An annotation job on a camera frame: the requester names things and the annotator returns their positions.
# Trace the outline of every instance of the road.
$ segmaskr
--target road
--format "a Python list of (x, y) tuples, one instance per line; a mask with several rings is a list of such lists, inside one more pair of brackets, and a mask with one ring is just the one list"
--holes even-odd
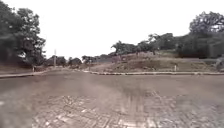
[(223, 76), (52, 71), (0, 80), (0, 128), (223, 128)]

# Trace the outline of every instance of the overcast sky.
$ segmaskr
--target overcast sky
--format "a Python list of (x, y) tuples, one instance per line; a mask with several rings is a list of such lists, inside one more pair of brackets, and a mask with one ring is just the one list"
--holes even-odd
[(100, 55), (121, 40), (137, 44), (151, 33), (184, 35), (203, 11), (224, 14), (223, 0), (3, 0), (40, 16), (47, 56)]

